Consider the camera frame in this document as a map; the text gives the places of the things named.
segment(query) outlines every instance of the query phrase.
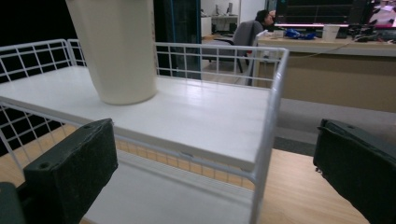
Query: chair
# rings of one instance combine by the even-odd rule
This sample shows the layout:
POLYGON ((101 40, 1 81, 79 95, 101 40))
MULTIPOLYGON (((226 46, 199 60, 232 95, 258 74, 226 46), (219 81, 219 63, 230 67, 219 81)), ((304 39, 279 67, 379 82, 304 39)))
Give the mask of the chair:
MULTIPOLYGON (((217 38, 204 45, 220 45, 220 46, 252 46, 256 35, 262 32, 262 25, 258 21, 244 21, 238 26, 233 34, 232 38, 217 38)), ((234 62, 234 58, 223 58, 223 56, 234 56, 235 52, 233 49, 219 49, 219 57, 216 49, 202 49, 202 53, 205 55, 204 60, 209 61, 224 61, 224 62, 234 62)), ((238 50, 237 56, 247 56, 245 50, 238 50)), ((242 64, 239 59, 236 59, 239 67, 239 71, 243 73, 242 64)))

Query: white shelf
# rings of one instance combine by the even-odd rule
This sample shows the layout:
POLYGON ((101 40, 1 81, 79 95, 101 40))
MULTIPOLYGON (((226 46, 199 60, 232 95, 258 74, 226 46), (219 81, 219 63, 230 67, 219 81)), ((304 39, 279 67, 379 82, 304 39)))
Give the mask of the white shelf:
POLYGON ((252 192, 119 151, 119 168, 85 218, 93 223, 248 223, 252 192))
POLYGON ((0 101, 81 124, 112 118, 115 134, 252 170, 268 90, 168 77, 157 88, 146 102, 107 105, 74 66, 1 84, 0 101))

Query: person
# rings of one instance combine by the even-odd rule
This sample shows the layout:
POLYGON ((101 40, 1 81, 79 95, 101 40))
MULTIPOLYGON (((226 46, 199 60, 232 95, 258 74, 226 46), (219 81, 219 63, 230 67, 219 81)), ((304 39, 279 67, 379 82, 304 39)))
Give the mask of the person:
POLYGON ((268 30, 269 32, 274 31, 274 19, 276 11, 260 10, 257 12, 255 21, 262 24, 263 30, 268 30))

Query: black hair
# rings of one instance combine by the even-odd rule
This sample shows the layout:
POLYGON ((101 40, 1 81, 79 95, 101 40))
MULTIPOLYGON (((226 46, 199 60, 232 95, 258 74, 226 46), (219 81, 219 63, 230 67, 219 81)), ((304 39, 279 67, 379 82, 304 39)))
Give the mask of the black hair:
POLYGON ((260 10, 257 12, 257 16, 256 19, 254 19, 255 21, 259 21, 259 22, 263 22, 265 20, 265 18, 267 18, 268 14, 270 14, 270 12, 268 10, 260 10))

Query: white container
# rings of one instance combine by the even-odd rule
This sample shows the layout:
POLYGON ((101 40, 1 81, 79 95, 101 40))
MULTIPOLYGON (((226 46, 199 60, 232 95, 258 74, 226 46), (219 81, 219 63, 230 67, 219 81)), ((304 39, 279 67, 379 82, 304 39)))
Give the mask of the white container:
POLYGON ((128 105, 156 89, 152 0, 66 0, 93 86, 102 101, 128 105))
POLYGON ((324 42, 334 42, 337 37, 338 30, 340 29, 339 25, 324 25, 323 26, 323 35, 322 40, 324 42))

